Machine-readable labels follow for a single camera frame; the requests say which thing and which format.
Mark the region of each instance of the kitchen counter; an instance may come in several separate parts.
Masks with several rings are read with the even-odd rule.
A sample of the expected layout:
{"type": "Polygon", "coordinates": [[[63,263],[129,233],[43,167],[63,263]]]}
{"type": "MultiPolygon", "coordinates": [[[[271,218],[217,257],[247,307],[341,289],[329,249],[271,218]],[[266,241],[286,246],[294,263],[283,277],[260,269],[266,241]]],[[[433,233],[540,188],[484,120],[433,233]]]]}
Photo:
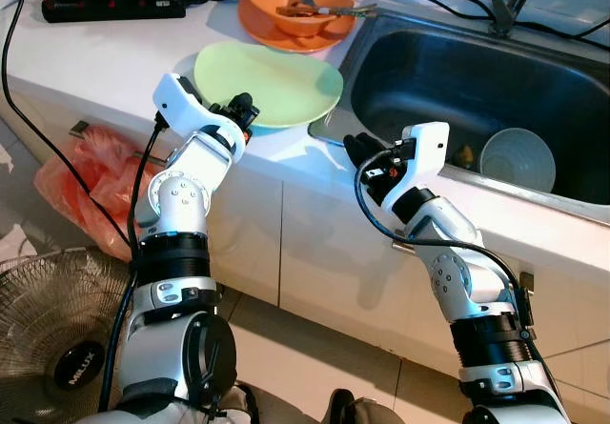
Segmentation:
{"type": "MultiPolygon", "coordinates": [[[[184,19],[50,25],[42,18],[40,1],[28,0],[10,46],[10,88],[99,118],[144,144],[153,128],[153,90],[163,73],[188,73],[198,51],[214,42],[254,43],[239,25],[236,7],[236,1],[211,2],[189,9],[184,19]]],[[[463,27],[482,25],[415,4],[399,9],[463,27]]],[[[0,34],[12,10],[0,15],[0,34]]],[[[313,57],[338,67],[355,34],[313,57]]],[[[526,30],[516,30],[514,37],[607,62],[607,53],[586,45],[526,30]]],[[[161,146],[175,143],[165,134],[161,146]]],[[[354,169],[345,151],[313,139],[306,127],[256,129],[239,165],[356,202],[354,169]]],[[[429,186],[478,224],[487,246],[500,253],[545,267],[610,272],[607,226],[441,176],[429,186]]]]}

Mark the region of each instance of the cabinet door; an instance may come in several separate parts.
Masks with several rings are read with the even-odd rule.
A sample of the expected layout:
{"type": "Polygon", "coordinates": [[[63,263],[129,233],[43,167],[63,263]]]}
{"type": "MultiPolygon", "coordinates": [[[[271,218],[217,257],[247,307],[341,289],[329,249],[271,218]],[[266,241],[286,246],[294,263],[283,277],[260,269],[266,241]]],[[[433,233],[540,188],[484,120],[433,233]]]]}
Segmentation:
{"type": "Polygon", "coordinates": [[[531,298],[537,346],[557,355],[610,339],[610,272],[583,265],[569,270],[521,263],[534,276],[531,298]]]}
{"type": "Polygon", "coordinates": [[[282,182],[233,166],[208,216],[213,277],[277,305],[282,182]]]}
{"type": "Polygon", "coordinates": [[[456,375],[423,263],[392,249],[355,201],[284,185],[280,307],[456,375]]]}

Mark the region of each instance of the orange plate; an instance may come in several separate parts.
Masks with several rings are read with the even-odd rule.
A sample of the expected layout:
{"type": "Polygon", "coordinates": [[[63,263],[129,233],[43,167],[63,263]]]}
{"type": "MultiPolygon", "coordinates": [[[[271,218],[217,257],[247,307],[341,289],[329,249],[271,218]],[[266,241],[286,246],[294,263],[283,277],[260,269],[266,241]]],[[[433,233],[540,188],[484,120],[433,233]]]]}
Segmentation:
{"type": "Polygon", "coordinates": [[[265,46],[291,52],[314,52],[330,48],[345,38],[356,24],[355,17],[342,16],[318,35],[292,36],[278,29],[274,21],[250,0],[239,0],[237,14],[241,25],[254,40],[265,46]]]}

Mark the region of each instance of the sink basin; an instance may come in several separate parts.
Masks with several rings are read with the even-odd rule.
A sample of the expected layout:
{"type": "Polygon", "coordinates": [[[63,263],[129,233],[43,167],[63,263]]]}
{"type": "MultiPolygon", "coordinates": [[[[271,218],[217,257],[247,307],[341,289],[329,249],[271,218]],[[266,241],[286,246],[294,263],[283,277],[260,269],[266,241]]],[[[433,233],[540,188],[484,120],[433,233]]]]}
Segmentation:
{"type": "Polygon", "coordinates": [[[367,20],[341,71],[343,96],[310,127],[313,136],[340,143],[368,131],[392,142],[405,126],[445,121],[448,161],[467,145],[475,164],[472,171],[447,164],[443,175],[610,223],[607,65],[388,12],[367,20]],[[551,193],[477,173],[487,140],[513,127],[551,149],[551,193]]]}

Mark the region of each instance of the cable connector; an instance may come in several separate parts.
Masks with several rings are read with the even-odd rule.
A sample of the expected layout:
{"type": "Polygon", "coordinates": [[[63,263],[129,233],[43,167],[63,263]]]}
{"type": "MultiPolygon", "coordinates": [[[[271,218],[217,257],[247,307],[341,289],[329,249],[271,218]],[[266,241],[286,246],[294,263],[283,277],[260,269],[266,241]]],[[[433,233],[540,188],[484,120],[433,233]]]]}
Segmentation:
{"type": "Polygon", "coordinates": [[[154,116],[154,127],[160,131],[164,131],[170,127],[168,121],[165,120],[165,117],[163,117],[163,114],[161,114],[160,111],[157,111],[154,116]]]}
{"type": "Polygon", "coordinates": [[[397,140],[394,142],[394,146],[390,148],[392,155],[390,160],[393,164],[400,164],[407,160],[414,159],[416,157],[416,139],[408,138],[406,140],[397,140]]]}

